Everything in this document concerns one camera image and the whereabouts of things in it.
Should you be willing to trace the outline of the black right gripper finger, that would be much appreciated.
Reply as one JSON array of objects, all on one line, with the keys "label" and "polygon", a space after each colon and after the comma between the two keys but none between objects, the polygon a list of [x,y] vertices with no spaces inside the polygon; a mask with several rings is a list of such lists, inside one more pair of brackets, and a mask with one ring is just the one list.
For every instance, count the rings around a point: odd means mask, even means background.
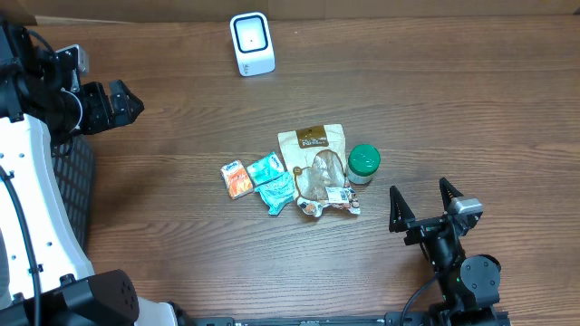
[{"label": "black right gripper finger", "polygon": [[445,211],[449,211],[451,201],[455,197],[463,197],[463,194],[458,191],[445,177],[439,181],[440,193]]},{"label": "black right gripper finger", "polygon": [[390,202],[389,231],[399,233],[408,230],[409,223],[415,222],[416,217],[396,186],[390,187]]}]

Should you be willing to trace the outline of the green lid jar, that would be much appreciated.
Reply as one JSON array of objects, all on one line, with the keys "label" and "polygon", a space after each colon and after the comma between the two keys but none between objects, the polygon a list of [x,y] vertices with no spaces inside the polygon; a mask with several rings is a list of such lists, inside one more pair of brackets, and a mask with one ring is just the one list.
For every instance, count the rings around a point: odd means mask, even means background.
[{"label": "green lid jar", "polygon": [[360,144],[350,152],[347,162],[347,177],[354,184],[367,184],[381,164],[381,154],[370,144]]}]

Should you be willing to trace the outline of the brown snack pouch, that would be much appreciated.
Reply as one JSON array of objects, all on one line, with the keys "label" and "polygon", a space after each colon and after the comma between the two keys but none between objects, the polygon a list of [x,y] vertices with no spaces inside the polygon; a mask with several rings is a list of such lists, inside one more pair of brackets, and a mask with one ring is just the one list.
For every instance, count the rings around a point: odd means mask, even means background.
[{"label": "brown snack pouch", "polygon": [[294,200],[309,216],[327,207],[361,213],[346,176],[345,136],[340,124],[317,125],[277,134],[286,169],[294,181]]}]

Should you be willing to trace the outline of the orange tissue pack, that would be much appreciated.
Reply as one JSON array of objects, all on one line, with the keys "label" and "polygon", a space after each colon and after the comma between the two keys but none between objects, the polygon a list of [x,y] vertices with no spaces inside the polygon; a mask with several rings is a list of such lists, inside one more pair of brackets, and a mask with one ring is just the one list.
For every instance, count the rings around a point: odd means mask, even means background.
[{"label": "orange tissue pack", "polygon": [[224,165],[220,173],[231,199],[235,200],[254,190],[252,180],[240,160]]}]

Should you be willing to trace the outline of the teal snack packet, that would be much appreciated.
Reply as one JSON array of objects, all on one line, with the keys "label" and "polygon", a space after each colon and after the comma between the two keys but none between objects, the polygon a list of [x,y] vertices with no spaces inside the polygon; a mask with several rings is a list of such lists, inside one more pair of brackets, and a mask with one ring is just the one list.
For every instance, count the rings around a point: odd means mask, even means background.
[{"label": "teal snack packet", "polygon": [[268,206],[268,214],[278,216],[286,204],[294,200],[295,182],[289,172],[260,185],[256,192]]}]

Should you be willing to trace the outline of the green tissue pack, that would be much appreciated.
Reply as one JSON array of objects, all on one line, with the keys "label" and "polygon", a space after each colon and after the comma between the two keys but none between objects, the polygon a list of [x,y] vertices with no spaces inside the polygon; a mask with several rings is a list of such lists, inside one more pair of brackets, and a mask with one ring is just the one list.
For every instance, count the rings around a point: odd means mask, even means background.
[{"label": "green tissue pack", "polygon": [[249,165],[246,171],[254,184],[260,186],[280,177],[285,168],[276,153],[271,152]]}]

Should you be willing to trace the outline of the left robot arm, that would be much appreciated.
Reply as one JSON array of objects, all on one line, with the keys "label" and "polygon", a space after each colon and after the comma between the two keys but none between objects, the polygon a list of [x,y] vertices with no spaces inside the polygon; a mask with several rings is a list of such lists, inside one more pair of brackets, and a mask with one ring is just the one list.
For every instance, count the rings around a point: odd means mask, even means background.
[{"label": "left robot arm", "polygon": [[172,302],[139,297],[121,271],[96,273],[76,236],[53,166],[81,135],[134,122],[142,101],[123,81],[81,83],[83,49],[54,50],[1,23],[1,247],[4,325],[184,325]]}]

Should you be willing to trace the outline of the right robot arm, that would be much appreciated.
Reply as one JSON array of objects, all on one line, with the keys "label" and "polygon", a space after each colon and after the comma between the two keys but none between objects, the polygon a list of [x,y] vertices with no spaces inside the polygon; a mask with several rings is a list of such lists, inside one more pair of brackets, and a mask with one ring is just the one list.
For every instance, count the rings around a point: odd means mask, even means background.
[{"label": "right robot arm", "polygon": [[[501,264],[489,254],[467,257],[460,238],[473,229],[483,215],[475,197],[458,191],[446,178],[439,181],[443,213],[417,219],[400,190],[390,187],[389,231],[404,233],[406,245],[419,245],[434,275],[405,303],[401,312],[384,314],[386,325],[509,325],[506,312],[496,312],[500,301]],[[434,283],[442,302],[425,312],[410,312],[415,300]]]}]

